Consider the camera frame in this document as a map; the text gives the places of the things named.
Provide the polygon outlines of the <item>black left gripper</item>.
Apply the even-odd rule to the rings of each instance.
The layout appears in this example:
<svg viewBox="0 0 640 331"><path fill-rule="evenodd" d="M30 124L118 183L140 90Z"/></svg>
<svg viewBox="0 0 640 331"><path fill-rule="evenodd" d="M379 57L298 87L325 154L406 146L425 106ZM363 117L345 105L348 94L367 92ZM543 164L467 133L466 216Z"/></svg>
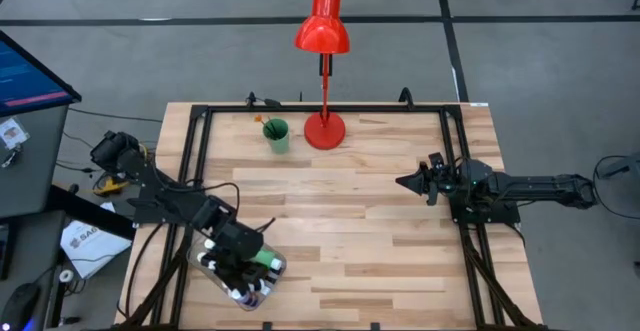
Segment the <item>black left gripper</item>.
<svg viewBox="0 0 640 331"><path fill-rule="evenodd" d="M263 234L240 222L213 227L212 241L212 271L231 291L252 292L273 266L273 252L265 247Z"/></svg>

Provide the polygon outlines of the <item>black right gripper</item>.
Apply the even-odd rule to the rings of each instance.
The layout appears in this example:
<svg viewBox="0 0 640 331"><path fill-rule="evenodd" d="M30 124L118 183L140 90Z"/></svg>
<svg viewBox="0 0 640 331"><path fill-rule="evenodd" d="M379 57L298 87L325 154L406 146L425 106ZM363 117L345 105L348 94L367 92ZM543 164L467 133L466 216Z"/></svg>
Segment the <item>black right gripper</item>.
<svg viewBox="0 0 640 331"><path fill-rule="evenodd" d="M431 167L420 164L417 171L401 176L397 183L418 195L427 194L427 204L434 206L439 194L449 197L463 188L468 180L463 169L470 167L471 158L461 156L452 164L446 164L441 153L432 153L428 158Z"/></svg>

